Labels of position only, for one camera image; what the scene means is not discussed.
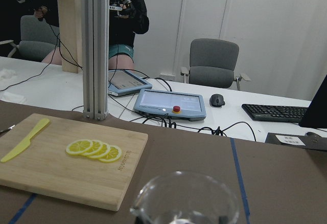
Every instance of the white table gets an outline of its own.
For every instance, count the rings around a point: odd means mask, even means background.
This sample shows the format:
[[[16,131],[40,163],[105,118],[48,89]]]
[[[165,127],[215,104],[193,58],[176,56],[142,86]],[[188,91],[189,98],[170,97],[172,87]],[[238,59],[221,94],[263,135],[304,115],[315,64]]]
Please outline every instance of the white table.
[[[0,90],[38,75],[47,64],[21,59],[0,57],[0,71],[14,71],[15,75],[0,81]],[[26,98],[26,105],[45,107],[57,110],[72,110],[83,105],[83,74],[62,71],[62,66],[50,64],[43,73],[26,82],[0,92],[0,99],[7,94],[21,95]],[[130,97],[117,98],[127,105]],[[108,98],[109,112],[119,117],[124,108]],[[83,107],[74,109],[83,112]]]
[[[14,70],[16,75],[0,81],[0,90],[8,85],[18,83],[27,78],[41,73],[46,67],[45,63],[31,62],[20,59],[12,59],[0,57],[0,71],[3,69]],[[45,68],[42,75],[34,77],[27,82],[13,86],[6,91],[0,92],[0,99],[5,92],[22,95],[26,98],[26,105],[45,107],[57,110],[72,110],[75,107],[83,105],[83,84],[82,73],[63,72],[61,66],[50,64]],[[153,89],[169,90],[167,85],[161,80],[150,79]],[[267,133],[284,133],[292,135],[304,135],[307,131],[313,131],[323,137],[327,137],[327,132],[302,128],[292,123],[277,122],[258,122],[253,121],[243,111],[241,105],[243,103],[251,104],[270,104],[270,105],[295,105],[309,106],[310,101],[283,98],[270,95],[262,95],[255,93],[247,93],[242,91],[234,91],[224,88],[214,88],[206,86],[198,86],[179,82],[168,82],[175,92],[201,94],[204,99],[206,118],[203,121],[190,122],[185,120],[173,120],[177,125],[193,127],[200,129],[202,127],[210,127],[221,130],[233,125],[237,122],[247,122],[254,131],[256,141],[264,142]],[[224,96],[225,105],[222,107],[211,107],[209,99],[212,94],[222,94]],[[137,95],[128,95],[123,97],[115,97],[114,99],[121,103],[119,105],[111,98],[108,98],[108,110],[113,116],[131,121],[140,117],[127,109],[133,110]],[[142,123],[144,118],[134,120],[133,122]],[[161,122],[147,121],[147,124],[161,126]],[[177,127],[196,132],[197,129],[185,127]],[[233,138],[254,140],[253,134],[248,125],[237,124],[225,131],[226,135]]]
[[[150,79],[149,82],[152,83],[153,88],[157,90],[169,90],[167,85],[160,81]],[[244,103],[249,104],[267,104],[267,105],[290,105],[290,106],[304,106],[307,107],[310,101],[297,100],[291,98],[262,95],[255,93],[248,93],[242,91],[234,91],[224,88],[214,88],[199,86],[193,84],[185,84],[178,82],[168,82],[175,92],[181,93],[191,93],[191,94],[201,94],[204,99],[206,118],[203,121],[186,121],[186,120],[174,120],[178,125],[202,128],[210,127],[212,129],[217,129],[220,126],[221,130],[233,125],[234,123],[244,121],[248,123],[254,131],[256,141],[264,142],[266,136],[269,132],[271,133],[281,133],[281,134],[291,134],[291,135],[301,135],[304,136],[307,131],[313,131],[323,137],[327,137],[327,132],[323,132],[311,128],[302,128],[293,123],[280,123],[280,122],[259,122],[253,121],[247,113],[244,112],[241,105]],[[225,105],[222,107],[212,107],[209,104],[209,99],[212,94],[222,94],[224,97]],[[134,103],[136,101],[137,95],[132,97],[131,102],[129,102],[127,108],[133,109]],[[131,121],[139,117],[139,115],[130,112],[129,110],[124,110],[120,119]],[[145,119],[134,120],[134,122],[142,123]],[[156,126],[161,126],[161,122],[147,121],[147,124],[152,124]],[[189,129],[184,127],[177,127],[179,129],[197,131],[196,129]],[[202,130],[203,133],[211,133],[210,131]],[[254,140],[251,129],[245,123],[237,124],[230,129],[225,131],[226,135],[233,138],[244,139],[244,140]]]

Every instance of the wooden cutting board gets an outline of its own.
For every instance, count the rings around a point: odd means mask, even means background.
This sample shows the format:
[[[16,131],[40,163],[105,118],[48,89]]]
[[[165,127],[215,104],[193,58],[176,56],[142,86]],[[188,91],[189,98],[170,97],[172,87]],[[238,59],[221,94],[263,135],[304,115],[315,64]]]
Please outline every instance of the wooden cutting board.
[[[0,158],[14,148],[42,118],[49,125],[15,158],[0,163],[0,184],[12,188],[117,211],[148,139],[145,133],[32,114],[0,137]],[[118,161],[102,163],[71,156],[66,146],[96,139],[122,149]]]

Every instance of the black keyboard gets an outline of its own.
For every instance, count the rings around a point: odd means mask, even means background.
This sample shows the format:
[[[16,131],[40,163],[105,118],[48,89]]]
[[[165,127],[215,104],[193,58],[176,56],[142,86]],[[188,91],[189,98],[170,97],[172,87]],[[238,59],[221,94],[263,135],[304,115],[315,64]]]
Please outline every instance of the black keyboard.
[[[257,121],[298,123],[307,107],[243,104],[246,113]]]

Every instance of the metal frame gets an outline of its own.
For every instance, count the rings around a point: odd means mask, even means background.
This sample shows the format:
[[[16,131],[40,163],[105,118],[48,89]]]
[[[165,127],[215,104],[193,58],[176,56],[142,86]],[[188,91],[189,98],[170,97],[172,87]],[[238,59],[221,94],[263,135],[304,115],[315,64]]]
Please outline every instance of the metal frame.
[[[109,0],[81,0],[84,117],[108,115]]]

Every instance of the white wall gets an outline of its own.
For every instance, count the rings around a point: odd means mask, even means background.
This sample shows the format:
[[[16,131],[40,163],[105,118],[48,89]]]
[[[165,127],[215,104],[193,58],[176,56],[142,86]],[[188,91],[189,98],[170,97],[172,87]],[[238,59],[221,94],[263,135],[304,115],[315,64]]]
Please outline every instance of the white wall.
[[[145,1],[150,30],[136,36],[135,64],[151,77],[181,81],[197,37],[240,46],[244,91],[311,100],[327,72],[327,0]]]
[[[326,75],[327,0],[228,0],[222,39],[240,46],[243,90],[310,100]]]

